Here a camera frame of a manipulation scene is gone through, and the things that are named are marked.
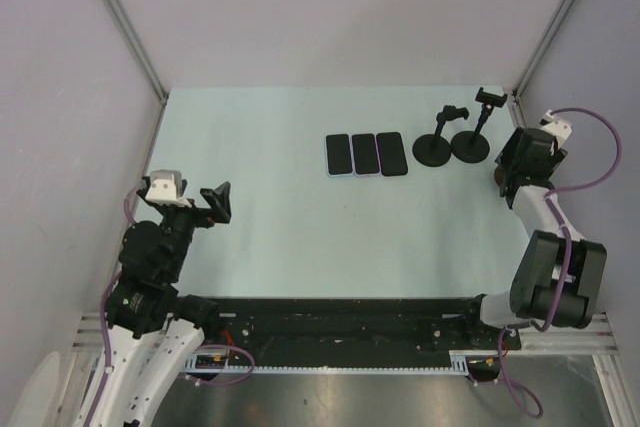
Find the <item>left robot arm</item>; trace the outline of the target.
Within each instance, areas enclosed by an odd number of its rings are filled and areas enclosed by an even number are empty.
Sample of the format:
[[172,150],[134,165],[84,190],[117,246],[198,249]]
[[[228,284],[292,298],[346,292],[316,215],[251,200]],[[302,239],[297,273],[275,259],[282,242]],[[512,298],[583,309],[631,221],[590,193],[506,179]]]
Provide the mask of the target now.
[[231,185],[201,189],[203,207],[187,197],[187,185],[176,170],[156,170],[132,190],[161,219],[125,231],[120,270],[100,301],[103,352],[77,426],[151,425],[187,358],[220,337],[217,304],[181,298],[176,284],[195,231],[230,222]]

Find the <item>brown round phone stand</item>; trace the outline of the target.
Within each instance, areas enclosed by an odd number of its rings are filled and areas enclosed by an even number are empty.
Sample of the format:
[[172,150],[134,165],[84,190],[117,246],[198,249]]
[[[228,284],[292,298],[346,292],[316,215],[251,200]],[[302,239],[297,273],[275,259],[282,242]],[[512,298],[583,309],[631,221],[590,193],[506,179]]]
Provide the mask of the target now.
[[501,186],[504,180],[504,171],[502,168],[497,167],[494,171],[494,181],[498,186]]

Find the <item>phone with black case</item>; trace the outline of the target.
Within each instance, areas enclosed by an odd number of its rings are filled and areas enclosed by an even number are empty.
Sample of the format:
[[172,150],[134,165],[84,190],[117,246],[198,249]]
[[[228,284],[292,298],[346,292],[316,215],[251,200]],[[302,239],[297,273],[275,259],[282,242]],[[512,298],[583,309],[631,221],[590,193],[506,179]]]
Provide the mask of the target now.
[[376,135],[381,174],[398,177],[408,174],[402,136],[399,132],[382,132]]

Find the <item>black phone stand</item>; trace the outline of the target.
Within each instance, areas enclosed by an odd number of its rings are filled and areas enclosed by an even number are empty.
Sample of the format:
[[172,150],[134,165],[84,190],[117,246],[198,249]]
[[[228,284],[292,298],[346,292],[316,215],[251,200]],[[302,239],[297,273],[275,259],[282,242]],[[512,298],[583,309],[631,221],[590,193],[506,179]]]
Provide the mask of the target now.
[[508,99],[507,94],[494,94],[480,87],[475,101],[481,104],[481,112],[473,130],[458,132],[451,140],[452,154],[460,161],[477,164],[484,161],[490,152],[488,140],[482,135],[482,129],[496,108],[502,108]]
[[421,135],[413,143],[412,154],[415,160],[427,167],[444,166],[451,158],[451,145],[442,137],[444,126],[448,122],[468,117],[469,110],[466,107],[445,105],[436,115],[434,132]]

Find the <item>phone with light blue case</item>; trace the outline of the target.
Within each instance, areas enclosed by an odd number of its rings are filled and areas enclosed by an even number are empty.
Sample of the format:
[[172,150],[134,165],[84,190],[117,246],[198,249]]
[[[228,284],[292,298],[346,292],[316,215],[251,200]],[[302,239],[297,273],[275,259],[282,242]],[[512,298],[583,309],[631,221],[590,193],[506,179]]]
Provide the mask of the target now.
[[353,173],[350,138],[348,134],[331,134],[325,138],[327,171],[330,176]]

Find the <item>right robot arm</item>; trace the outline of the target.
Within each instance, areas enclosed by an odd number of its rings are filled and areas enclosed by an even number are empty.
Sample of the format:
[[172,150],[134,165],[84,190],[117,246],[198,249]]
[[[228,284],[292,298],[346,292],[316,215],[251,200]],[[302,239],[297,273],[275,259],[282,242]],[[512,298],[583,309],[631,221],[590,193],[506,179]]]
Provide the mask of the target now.
[[499,194],[529,242],[510,289],[483,296],[479,313],[461,323],[462,338],[473,348],[486,347],[498,327],[528,324],[546,331],[591,323],[607,252],[579,233],[559,204],[550,177],[565,157],[551,133],[519,127],[496,158]]

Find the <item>phone with lilac case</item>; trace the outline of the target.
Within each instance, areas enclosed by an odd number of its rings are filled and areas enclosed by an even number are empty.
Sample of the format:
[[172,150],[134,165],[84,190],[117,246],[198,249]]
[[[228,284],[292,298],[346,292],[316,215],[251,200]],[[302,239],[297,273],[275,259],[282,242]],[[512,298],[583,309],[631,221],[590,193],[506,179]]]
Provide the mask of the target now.
[[357,176],[371,176],[380,173],[375,136],[372,133],[351,136],[354,170]]

